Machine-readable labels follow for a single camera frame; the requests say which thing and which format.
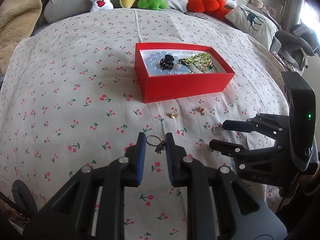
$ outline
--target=bright window light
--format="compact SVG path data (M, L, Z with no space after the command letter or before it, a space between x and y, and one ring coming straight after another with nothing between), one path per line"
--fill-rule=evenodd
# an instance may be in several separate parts
M308 5L305 1L303 1L303 6L300 12L300 19L303 21L305 25L311 28L314 32L316 32L318 40L320 41L320 21L316 14L316 12Z

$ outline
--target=metal screw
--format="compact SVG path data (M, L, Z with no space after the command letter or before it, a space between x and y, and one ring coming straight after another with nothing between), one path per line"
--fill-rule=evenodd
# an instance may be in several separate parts
M129 162L129 158L128 157L121 157L121 158L119 158L119 162L120 163L128 163Z
M89 172L91 171L91 167L90 167L90 166L83 166L83 167L81 168L81 171L82 171L83 173L89 173Z
M183 161L185 163L191 163L193 161L193 159L190 156L184 156L183 157Z
M227 166L220 167L221 173L227 174L229 173L230 169Z

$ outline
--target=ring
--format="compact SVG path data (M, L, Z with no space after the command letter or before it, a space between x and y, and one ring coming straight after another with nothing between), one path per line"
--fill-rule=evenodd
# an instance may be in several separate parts
M221 127L219 127L218 125L212 127L212 132L215 134L215 135L222 135L222 129Z
M149 142L148 142L148 138L149 138L149 137L157 138L157 139L159 140L159 143L158 143L157 145L149 143ZM150 146L157 147L161 142L162 142L162 140L161 140L160 137L158 137L158 136L148 135L148 136L146 137L146 143L147 143L148 145L150 145Z

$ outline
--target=open cardboard box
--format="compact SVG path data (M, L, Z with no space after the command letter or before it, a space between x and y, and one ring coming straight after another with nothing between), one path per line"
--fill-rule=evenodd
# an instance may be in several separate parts
M145 50L150 50L152 53L155 50L159 52L168 50L207 52L222 66L224 73L150 75L142 56ZM212 47L183 43L137 43L134 68L144 103L222 92L235 75L228 63Z

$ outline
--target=curtain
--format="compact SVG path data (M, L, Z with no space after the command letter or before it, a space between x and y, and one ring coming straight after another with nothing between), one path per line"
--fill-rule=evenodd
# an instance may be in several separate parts
M303 0L287 0L281 22L284 31L288 32L292 25L299 23L302 4Z

